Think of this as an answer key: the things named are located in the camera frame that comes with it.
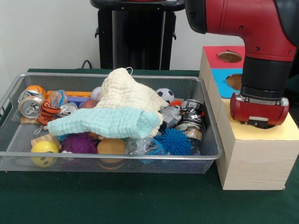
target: white wall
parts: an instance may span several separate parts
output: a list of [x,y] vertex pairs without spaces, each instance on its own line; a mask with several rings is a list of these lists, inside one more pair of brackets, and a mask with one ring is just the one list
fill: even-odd
[[[100,67],[97,9],[88,0],[0,0],[0,96],[28,68]],[[171,69],[198,70],[203,45],[240,45],[237,37],[193,32],[177,12]]]

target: towel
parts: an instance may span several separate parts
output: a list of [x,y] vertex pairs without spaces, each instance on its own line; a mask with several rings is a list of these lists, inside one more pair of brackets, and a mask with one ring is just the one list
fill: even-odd
[[112,71],[101,87],[100,102],[70,116],[48,123],[53,135],[94,132],[106,138],[145,138],[157,135],[168,103],[151,88],[137,83],[120,68]]

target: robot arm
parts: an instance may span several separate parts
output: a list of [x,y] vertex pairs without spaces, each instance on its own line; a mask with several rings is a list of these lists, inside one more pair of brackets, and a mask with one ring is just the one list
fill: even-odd
[[239,36],[245,43],[240,94],[233,119],[280,125],[289,105],[283,92],[299,46],[299,0],[185,0],[198,33]]

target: wooden box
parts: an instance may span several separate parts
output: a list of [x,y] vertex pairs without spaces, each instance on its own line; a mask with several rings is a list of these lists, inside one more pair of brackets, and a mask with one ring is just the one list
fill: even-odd
[[[223,51],[236,52],[242,60],[224,62],[218,58]],[[230,99],[221,97],[219,78],[235,70],[242,73],[243,58],[244,47],[204,47],[202,52],[199,76],[224,146],[224,155],[216,161],[220,181],[224,190],[282,190],[299,153],[299,130],[289,114],[282,125],[270,129],[232,120]]]

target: black cable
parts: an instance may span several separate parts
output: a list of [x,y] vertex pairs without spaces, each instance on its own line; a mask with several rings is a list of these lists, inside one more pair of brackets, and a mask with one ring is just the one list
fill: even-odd
[[88,63],[89,64],[89,68],[90,69],[92,69],[93,67],[92,67],[92,64],[90,63],[90,61],[88,61],[88,60],[85,60],[84,62],[83,62],[83,64],[82,64],[82,66],[81,66],[81,68],[83,69],[84,68],[84,66],[85,66],[85,64],[86,63]]

